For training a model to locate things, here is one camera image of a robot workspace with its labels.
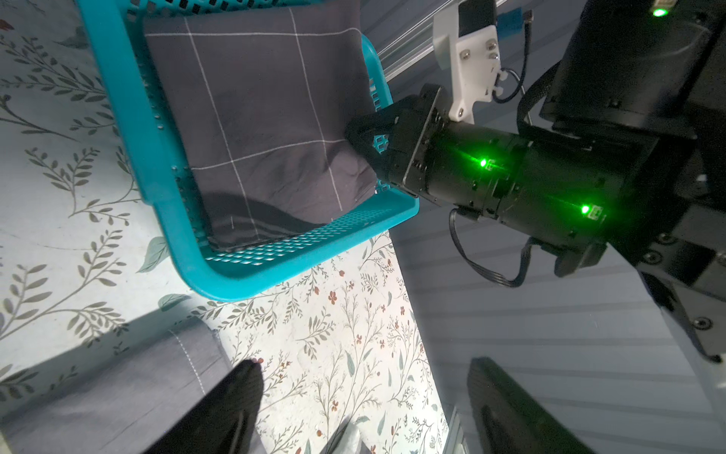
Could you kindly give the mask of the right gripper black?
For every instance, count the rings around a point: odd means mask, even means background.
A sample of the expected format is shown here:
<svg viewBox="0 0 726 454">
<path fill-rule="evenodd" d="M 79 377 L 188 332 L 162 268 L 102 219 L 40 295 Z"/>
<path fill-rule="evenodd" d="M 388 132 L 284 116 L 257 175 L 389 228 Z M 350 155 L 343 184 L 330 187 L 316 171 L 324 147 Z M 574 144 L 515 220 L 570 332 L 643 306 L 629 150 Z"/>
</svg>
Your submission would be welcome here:
<svg viewBox="0 0 726 454">
<path fill-rule="evenodd" d="M 345 138 L 380 182 L 433 202 L 427 189 L 431 167 L 427 155 L 434 135 L 449 123 L 451 106 L 452 98 L 444 87 L 427 83 L 420 94 L 352 119 Z"/>
</svg>

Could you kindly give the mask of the dark grey checked pillowcase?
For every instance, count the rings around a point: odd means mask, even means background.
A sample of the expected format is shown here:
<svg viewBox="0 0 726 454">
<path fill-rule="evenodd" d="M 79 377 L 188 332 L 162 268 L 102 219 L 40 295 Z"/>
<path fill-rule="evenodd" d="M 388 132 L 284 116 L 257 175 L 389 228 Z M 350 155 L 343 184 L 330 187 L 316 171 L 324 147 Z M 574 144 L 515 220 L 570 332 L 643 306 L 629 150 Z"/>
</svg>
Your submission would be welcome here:
<svg viewBox="0 0 726 454">
<path fill-rule="evenodd" d="M 149 18 L 144 35 L 214 248 L 292 238 L 374 195 L 344 136 L 374 111 L 357 2 Z"/>
</svg>

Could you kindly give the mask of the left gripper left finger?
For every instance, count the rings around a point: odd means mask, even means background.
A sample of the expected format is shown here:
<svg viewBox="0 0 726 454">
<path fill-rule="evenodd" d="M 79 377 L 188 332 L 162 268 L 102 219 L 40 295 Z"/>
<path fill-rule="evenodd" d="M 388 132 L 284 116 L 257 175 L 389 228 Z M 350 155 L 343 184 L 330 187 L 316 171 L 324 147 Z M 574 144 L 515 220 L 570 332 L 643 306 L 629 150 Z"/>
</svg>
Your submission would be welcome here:
<svg viewBox="0 0 726 454">
<path fill-rule="evenodd" d="M 261 365 L 241 361 L 147 452 L 257 452 L 261 443 L 255 426 L 263 395 Z"/>
</svg>

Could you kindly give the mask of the teal plastic basket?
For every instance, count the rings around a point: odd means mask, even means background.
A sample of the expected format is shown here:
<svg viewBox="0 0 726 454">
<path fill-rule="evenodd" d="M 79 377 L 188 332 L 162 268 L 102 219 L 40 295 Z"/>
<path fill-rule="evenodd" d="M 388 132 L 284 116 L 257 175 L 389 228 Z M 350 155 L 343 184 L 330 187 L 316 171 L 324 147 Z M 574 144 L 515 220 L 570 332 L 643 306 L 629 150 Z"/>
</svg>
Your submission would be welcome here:
<svg viewBox="0 0 726 454">
<path fill-rule="evenodd" d="M 152 68 L 145 16 L 280 7 L 278 1 L 81 1 L 90 46 L 143 201 L 152 206 L 174 266 L 196 293 L 249 299 L 418 214 L 418 200 L 380 185 L 351 213 L 311 233 L 242 252 L 214 250 L 181 138 Z"/>
</svg>

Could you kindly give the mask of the plain grey pillowcase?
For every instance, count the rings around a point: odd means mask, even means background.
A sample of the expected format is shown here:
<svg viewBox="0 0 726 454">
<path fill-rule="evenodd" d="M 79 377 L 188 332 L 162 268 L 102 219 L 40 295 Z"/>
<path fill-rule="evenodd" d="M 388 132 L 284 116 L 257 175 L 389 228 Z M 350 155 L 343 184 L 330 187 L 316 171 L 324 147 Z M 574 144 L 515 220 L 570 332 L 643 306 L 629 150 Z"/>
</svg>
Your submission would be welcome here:
<svg viewBox="0 0 726 454">
<path fill-rule="evenodd" d="M 149 453 L 235 367 L 207 325 L 190 322 L 1 425 L 14 453 Z"/>
</svg>

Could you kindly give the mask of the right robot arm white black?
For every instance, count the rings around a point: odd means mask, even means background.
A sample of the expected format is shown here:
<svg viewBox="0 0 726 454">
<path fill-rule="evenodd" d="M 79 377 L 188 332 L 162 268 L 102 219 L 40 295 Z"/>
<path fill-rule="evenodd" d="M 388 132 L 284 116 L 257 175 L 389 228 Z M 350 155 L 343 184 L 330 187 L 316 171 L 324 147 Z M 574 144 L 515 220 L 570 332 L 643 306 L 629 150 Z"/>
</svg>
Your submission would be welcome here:
<svg viewBox="0 0 726 454">
<path fill-rule="evenodd" d="M 725 450 L 725 5 L 590 1 L 563 58 L 520 81 L 516 132 L 463 86 L 479 3 L 434 28 L 427 84 L 346 135 L 446 213 L 395 242 L 455 437 L 478 453 Z"/>
</svg>

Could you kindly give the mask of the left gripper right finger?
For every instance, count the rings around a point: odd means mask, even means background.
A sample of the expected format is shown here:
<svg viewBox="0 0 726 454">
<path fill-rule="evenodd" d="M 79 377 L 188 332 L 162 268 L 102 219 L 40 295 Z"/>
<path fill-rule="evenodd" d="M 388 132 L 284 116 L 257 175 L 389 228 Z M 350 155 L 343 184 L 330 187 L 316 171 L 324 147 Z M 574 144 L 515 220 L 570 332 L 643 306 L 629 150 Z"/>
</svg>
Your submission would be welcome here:
<svg viewBox="0 0 726 454">
<path fill-rule="evenodd" d="M 467 391 L 479 440 L 493 453 L 590 453 L 493 359 L 472 359 Z"/>
</svg>

